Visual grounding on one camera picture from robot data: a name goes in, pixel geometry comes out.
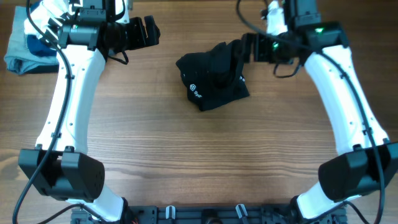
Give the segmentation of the black polo shirt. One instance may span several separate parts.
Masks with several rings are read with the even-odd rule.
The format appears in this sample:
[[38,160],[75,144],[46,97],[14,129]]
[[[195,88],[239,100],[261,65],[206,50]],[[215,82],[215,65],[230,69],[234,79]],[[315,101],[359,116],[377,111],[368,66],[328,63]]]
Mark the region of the black polo shirt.
[[240,40],[221,42],[207,52],[185,54],[176,61],[187,98],[200,111],[249,96],[241,47]]

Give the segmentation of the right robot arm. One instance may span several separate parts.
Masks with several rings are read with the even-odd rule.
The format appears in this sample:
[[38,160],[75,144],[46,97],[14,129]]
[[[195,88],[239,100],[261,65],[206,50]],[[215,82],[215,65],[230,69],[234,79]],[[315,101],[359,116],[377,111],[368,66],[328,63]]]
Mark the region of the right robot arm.
[[257,33],[256,60],[274,65],[298,59],[314,82],[335,138],[338,155],[318,169],[318,182],[294,197],[288,217],[311,223],[352,201],[379,192],[380,223],[386,187],[397,172],[397,144],[391,142],[366,100],[341,24],[322,22],[315,1],[271,1],[262,12],[266,29]]

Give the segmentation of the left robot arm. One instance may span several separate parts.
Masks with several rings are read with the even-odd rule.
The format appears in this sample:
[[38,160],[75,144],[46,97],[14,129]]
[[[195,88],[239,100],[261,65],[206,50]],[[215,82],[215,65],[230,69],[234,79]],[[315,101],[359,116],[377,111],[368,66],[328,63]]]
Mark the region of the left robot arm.
[[91,106],[108,59],[159,43],[152,16],[129,17],[127,1],[42,1],[27,11],[57,51],[58,78],[46,123],[33,149],[19,154],[28,186],[86,210],[100,223],[137,223],[125,198],[104,183],[104,165],[87,146]]

